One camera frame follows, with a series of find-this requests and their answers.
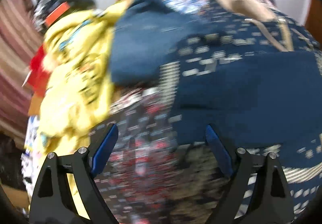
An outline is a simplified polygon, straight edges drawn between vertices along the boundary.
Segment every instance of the red cloth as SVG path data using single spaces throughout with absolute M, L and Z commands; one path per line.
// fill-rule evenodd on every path
M 40 97 L 45 96 L 46 86 L 50 77 L 50 73 L 42 69 L 42 60 L 45 57 L 42 45 L 39 47 L 36 55 L 30 61 L 31 74 L 27 83 L 33 87 L 33 91 Z

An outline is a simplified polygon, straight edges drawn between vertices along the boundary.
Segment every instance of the metal screw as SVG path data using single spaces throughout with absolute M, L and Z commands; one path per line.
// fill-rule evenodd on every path
M 272 159 L 276 159 L 276 154 L 275 154 L 275 153 L 273 153 L 273 152 L 271 152 L 271 153 L 269 154 L 269 156 L 270 156 Z
M 239 154 L 245 154 L 246 150 L 245 150 L 244 148 L 238 148 L 238 149 L 237 149 L 237 152 L 238 152 Z
M 52 159 L 54 156 L 55 156 L 55 153 L 53 153 L 53 152 L 50 152 L 50 153 L 48 153 L 48 155 L 47 155 L 47 157 L 48 157 L 49 159 Z
M 80 154 L 83 154 L 86 151 L 87 151 L 87 148 L 85 148 L 85 147 L 81 147 L 81 148 L 78 149 L 78 153 L 80 153 Z

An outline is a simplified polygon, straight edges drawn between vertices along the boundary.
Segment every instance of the striped curtain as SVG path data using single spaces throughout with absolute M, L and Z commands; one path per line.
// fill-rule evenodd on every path
M 32 24 L 32 0 L 0 2 L 0 131 L 23 147 L 32 91 L 22 88 L 42 43 Z

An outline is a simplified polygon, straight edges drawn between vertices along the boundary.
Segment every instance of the yellow garment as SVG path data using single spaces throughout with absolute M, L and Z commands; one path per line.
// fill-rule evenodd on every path
M 113 39 L 113 25 L 127 8 L 116 3 L 104 12 L 72 13 L 50 27 L 45 34 L 44 50 L 57 63 L 40 108 L 35 145 L 46 154 L 74 153 L 90 143 L 90 128 L 106 119 L 114 91 L 107 61 Z M 75 180 L 68 177 L 78 214 L 89 218 Z

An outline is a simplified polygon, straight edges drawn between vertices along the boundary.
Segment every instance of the orange tag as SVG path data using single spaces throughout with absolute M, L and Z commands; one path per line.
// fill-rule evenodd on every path
M 51 14 L 49 14 L 45 20 L 45 24 L 49 27 L 55 22 L 64 12 L 70 8 L 67 2 L 60 4 Z

